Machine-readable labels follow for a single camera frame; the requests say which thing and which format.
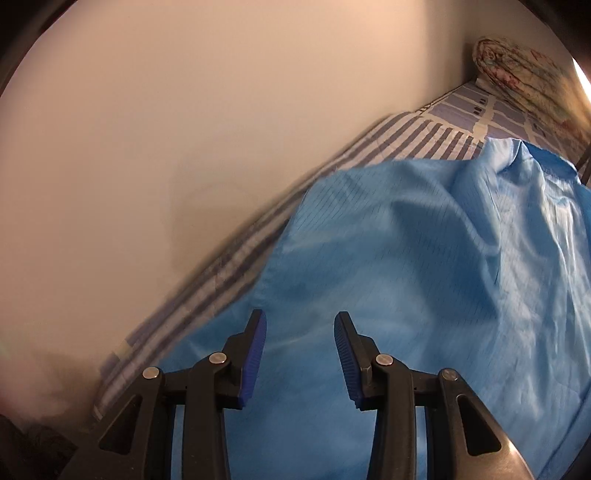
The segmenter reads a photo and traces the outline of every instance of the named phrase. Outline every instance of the blue garment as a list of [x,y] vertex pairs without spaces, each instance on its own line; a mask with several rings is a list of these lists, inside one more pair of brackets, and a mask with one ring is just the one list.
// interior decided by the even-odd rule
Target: blue garment
[[233,478],[361,480],[375,412],[346,391],[333,322],[347,310],[408,367],[458,370],[534,475],[558,479],[591,432],[590,206],[570,164],[511,139],[470,162],[338,172],[306,194],[252,291],[161,367],[192,366],[262,308],[254,395],[226,410]]

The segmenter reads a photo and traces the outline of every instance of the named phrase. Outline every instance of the bed sheet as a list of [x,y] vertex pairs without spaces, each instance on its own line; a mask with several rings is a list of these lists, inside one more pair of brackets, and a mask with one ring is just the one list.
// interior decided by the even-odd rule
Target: bed sheet
[[560,139],[474,82],[416,112],[386,117],[238,233],[215,259],[121,343],[101,368],[95,417],[102,417],[143,368],[156,363],[188,332],[249,291],[291,215],[316,180],[337,170],[386,160],[470,160],[480,154],[486,137],[516,137],[568,159]]

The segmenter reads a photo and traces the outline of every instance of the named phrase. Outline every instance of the striped bed sheet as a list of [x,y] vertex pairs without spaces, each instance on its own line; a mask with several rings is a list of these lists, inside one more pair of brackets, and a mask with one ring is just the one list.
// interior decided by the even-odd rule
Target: striped bed sheet
[[[478,95],[487,95],[487,104],[495,103],[494,96],[473,83],[463,87]],[[460,96],[475,106],[482,105],[475,95],[466,94],[461,88],[417,112],[399,113],[379,121],[240,231],[214,260],[189,279],[109,356],[100,372],[102,384],[93,409],[95,417],[100,419],[104,415],[142,369],[155,364],[186,333],[208,322],[253,286],[291,215],[316,180],[337,170],[366,167],[383,161],[405,158],[470,160],[477,157],[485,141],[482,130],[472,128],[470,131],[465,128],[465,123],[458,125],[457,115],[437,116],[435,109],[446,103],[451,95]],[[535,143],[535,138],[526,140]]]

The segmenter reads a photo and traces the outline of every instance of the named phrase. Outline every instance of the bright light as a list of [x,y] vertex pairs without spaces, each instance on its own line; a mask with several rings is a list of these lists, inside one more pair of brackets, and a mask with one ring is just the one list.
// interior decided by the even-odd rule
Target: bright light
[[574,63],[574,69],[577,71],[579,81],[581,82],[581,85],[583,86],[583,90],[587,94],[587,98],[589,99],[589,102],[591,102],[591,83],[589,83],[589,80],[587,79],[587,77],[583,73],[583,70],[581,70],[581,67],[579,67],[579,64],[577,63],[577,61],[575,59],[573,59],[573,63]]

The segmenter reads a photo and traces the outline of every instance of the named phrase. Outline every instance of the blue satin fabric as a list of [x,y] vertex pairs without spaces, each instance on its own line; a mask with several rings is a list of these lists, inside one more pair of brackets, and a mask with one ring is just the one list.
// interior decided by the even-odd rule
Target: blue satin fabric
[[570,164],[511,139],[470,162],[338,172],[307,193],[253,290],[161,367],[192,366],[264,309],[254,395],[226,411],[232,478],[360,480],[375,413],[347,395],[333,338],[347,310],[410,368],[457,369],[534,475],[558,479],[591,432],[590,205]]

